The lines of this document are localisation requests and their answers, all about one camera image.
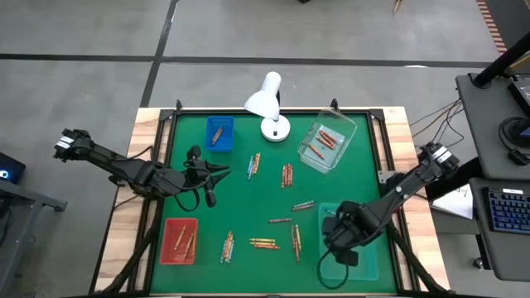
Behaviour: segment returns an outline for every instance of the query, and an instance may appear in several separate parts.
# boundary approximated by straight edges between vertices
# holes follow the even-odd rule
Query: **transparent plastic box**
[[[321,137],[320,130],[337,141],[335,149],[330,149],[317,140],[317,137]],[[327,174],[339,163],[356,130],[357,124],[352,119],[331,108],[322,110],[298,146],[300,160],[315,170]],[[320,158],[309,145],[314,146],[324,158]]]

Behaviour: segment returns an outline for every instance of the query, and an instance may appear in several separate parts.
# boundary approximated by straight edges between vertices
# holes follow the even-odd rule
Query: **gray floor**
[[[0,0],[0,53],[154,55],[170,0]],[[491,61],[498,54],[475,0],[181,0],[165,55]],[[84,162],[51,158],[65,127],[125,152],[151,63],[0,60],[0,151],[28,165],[23,184],[70,203],[47,210],[14,293],[82,295],[89,289],[115,187]],[[282,105],[401,105],[410,121],[457,100],[454,78],[477,69],[384,66],[162,64],[151,107],[241,106],[269,71],[283,78]],[[412,127],[418,132],[428,122]],[[451,149],[475,156],[464,113]],[[438,125],[415,138],[432,139]],[[457,140],[449,130],[442,141]],[[519,297],[530,286],[477,272],[476,244],[440,236],[451,287]]]

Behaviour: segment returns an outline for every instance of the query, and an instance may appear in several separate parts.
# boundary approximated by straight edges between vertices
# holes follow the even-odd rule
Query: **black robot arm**
[[[418,159],[420,164],[407,174],[393,177],[396,184],[381,199],[369,204],[344,201],[335,217],[324,219],[324,243],[337,262],[357,266],[358,254],[351,248],[371,243],[392,220],[397,207],[423,186],[453,175],[458,169],[459,160],[440,143],[430,142],[422,147]]]
[[[133,192],[143,197],[165,198],[193,190],[198,199],[196,189],[203,187],[206,204],[208,207],[214,207],[216,203],[214,187],[230,173],[226,171],[219,175],[212,175],[215,172],[227,170],[229,167],[202,161],[198,146],[193,146],[188,151],[187,161],[184,162],[186,169],[176,171],[164,167],[159,162],[144,161],[136,158],[137,156],[122,156],[96,144],[90,138],[89,133],[84,130],[65,129],[62,134],[63,136],[55,145],[55,158],[64,162],[67,160],[88,161],[109,172],[111,174],[109,179],[114,184],[117,185],[120,180],[127,181]]]

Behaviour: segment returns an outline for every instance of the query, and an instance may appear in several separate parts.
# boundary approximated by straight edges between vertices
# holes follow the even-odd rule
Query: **computer monitor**
[[[26,165],[0,152],[0,179],[18,184]]]

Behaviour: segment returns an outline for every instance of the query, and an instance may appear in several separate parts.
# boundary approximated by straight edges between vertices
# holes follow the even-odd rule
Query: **blue box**
[[[215,133],[223,127],[223,133],[212,145],[212,139]],[[231,152],[234,145],[234,117],[212,116],[206,119],[206,139],[205,148],[212,152]]]

